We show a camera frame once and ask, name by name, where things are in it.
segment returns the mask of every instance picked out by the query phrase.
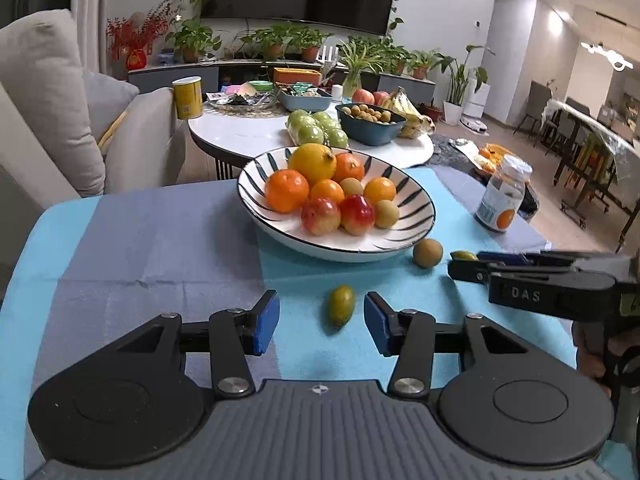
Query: bunch of bananas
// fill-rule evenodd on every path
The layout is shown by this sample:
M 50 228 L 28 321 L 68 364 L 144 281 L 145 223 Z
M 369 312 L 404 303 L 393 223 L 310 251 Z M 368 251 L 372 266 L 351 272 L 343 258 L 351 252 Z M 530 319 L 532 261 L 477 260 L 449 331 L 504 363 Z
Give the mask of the bunch of bananas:
M 396 114 L 402 115 L 402 117 L 406 119 L 406 123 L 400 131 L 400 137 L 417 139 L 422 134 L 431 135 L 435 131 L 433 121 L 427 116 L 420 115 L 412 102 L 409 101 L 409 98 L 406 96 L 406 91 L 401 86 L 386 98 L 381 106 Z

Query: curtain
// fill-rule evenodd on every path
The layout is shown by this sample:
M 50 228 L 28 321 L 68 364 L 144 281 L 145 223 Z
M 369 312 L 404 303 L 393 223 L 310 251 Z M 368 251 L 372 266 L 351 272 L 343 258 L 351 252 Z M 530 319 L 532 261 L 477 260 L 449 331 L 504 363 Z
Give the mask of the curtain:
M 71 0 L 82 66 L 92 72 L 107 73 L 107 4 L 108 0 Z

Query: sofa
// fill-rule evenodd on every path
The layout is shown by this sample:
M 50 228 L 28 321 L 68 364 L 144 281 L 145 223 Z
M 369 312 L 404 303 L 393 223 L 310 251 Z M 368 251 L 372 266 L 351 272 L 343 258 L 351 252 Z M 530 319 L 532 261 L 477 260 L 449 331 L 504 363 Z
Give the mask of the sofa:
M 87 72 L 76 38 L 66 10 L 0 29 L 0 298 L 47 208 L 169 186 L 184 163 L 186 124 L 175 116 L 173 91 L 138 95 Z

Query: white plate with black stripes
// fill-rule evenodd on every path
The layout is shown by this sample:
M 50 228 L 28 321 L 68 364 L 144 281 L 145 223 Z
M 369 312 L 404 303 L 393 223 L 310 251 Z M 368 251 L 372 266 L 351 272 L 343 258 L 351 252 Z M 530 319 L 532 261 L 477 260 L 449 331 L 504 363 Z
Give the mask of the white plate with black stripes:
M 363 263 L 383 260 L 412 247 L 433 229 L 436 209 L 429 194 L 404 171 L 366 155 L 334 148 L 335 155 L 351 152 L 362 161 L 366 174 L 362 183 L 386 176 L 396 185 L 394 204 L 400 219 L 391 229 L 371 228 L 363 237 L 342 229 L 315 236 L 302 227 L 300 212 L 280 214 L 269 208 L 264 197 L 267 179 L 277 170 L 287 169 L 295 148 L 278 148 L 254 158 L 238 178 L 238 193 L 255 223 L 277 241 L 300 253 L 334 262 Z

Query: gray ribbed panel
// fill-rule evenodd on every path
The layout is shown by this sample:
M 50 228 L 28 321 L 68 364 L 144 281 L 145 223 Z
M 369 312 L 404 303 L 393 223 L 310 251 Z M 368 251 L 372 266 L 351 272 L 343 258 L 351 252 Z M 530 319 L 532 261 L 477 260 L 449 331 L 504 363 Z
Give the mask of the gray ribbed panel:
M 387 397 L 375 381 L 267 381 L 221 402 L 193 440 L 120 471 L 50 462 L 37 480 L 611 480 L 593 461 L 551 472 L 511 469 L 467 453 L 429 410 Z

